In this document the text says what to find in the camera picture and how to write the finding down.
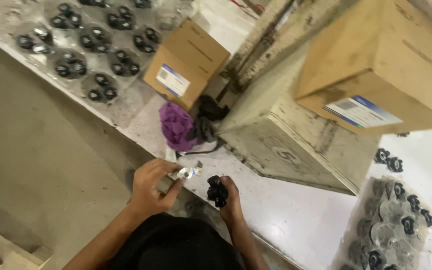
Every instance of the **cardboard box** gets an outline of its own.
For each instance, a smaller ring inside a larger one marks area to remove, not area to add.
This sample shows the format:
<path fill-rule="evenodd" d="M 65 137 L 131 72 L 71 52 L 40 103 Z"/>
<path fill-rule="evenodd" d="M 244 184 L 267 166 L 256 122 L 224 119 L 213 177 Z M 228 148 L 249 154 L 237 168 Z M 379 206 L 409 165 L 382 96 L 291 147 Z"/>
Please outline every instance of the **cardboard box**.
<path fill-rule="evenodd" d="M 406 0 L 361 0 L 317 36 L 297 103 L 362 135 L 432 128 L 432 21 Z"/>
<path fill-rule="evenodd" d="M 188 111 L 230 53 L 186 19 L 159 46 L 144 81 Z"/>

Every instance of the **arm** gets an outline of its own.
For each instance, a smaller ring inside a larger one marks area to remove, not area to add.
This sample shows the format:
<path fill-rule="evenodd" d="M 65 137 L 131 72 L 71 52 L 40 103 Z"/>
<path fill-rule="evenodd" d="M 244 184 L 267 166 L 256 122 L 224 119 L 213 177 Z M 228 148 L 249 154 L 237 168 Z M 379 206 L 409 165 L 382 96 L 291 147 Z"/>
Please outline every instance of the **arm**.
<path fill-rule="evenodd" d="M 111 260 L 133 231 L 152 215 L 169 210 L 183 183 L 177 180 L 167 194 L 156 184 L 178 168 L 160 158 L 154 159 L 134 173 L 132 200 L 116 218 L 63 268 L 63 270 L 98 270 Z"/>
<path fill-rule="evenodd" d="M 226 205 L 219 209 L 226 223 L 233 246 L 241 253 L 247 270 L 269 270 L 269 266 L 256 247 L 251 230 L 246 225 L 241 209 L 240 192 L 229 176 L 222 176 L 221 182 L 229 194 Z"/>

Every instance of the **purple cloth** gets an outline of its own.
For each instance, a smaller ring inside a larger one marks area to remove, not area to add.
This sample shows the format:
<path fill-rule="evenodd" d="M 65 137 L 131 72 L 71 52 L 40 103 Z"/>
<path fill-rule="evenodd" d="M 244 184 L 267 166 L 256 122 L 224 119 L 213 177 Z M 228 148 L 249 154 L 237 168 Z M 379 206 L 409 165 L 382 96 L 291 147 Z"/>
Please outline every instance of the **purple cloth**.
<path fill-rule="evenodd" d="M 189 151 L 197 143 L 197 138 L 186 140 L 186 134 L 193 128 L 192 117 L 180 106 L 166 102 L 159 109 L 159 119 L 167 145 L 176 151 Z"/>

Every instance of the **barcode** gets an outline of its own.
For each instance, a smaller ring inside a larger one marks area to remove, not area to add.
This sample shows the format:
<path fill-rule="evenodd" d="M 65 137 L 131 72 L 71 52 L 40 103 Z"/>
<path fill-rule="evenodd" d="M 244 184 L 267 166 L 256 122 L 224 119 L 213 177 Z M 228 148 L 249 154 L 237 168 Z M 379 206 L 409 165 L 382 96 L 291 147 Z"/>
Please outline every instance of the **barcode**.
<path fill-rule="evenodd" d="M 335 103 L 335 105 L 337 107 L 342 108 L 345 111 L 358 106 L 356 103 L 353 103 L 353 102 L 351 102 L 349 100 L 339 101 L 338 103 Z"/>
<path fill-rule="evenodd" d="M 168 72 L 165 69 L 161 69 L 157 76 L 163 80 L 166 80 L 166 77 L 168 76 Z"/>

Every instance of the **hand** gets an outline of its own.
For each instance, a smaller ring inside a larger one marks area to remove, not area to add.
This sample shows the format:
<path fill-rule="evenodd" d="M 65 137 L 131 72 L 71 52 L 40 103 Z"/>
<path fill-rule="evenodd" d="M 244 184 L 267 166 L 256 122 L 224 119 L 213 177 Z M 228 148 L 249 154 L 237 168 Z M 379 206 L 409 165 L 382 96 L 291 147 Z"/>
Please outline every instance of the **hand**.
<path fill-rule="evenodd" d="M 166 194 L 156 189 L 158 181 L 180 167 L 161 158 L 153 159 L 134 172 L 132 199 L 128 208 L 139 218 L 147 219 L 152 215 L 169 210 L 178 196 L 183 182 L 174 181 Z"/>
<path fill-rule="evenodd" d="M 219 208 L 219 214 L 228 228 L 237 222 L 244 222 L 243 210 L 241 209 L 240 191 L 229 176 L 221 176 L 221 183 L 227 190 L 228 197 L 226 205 Z"/>

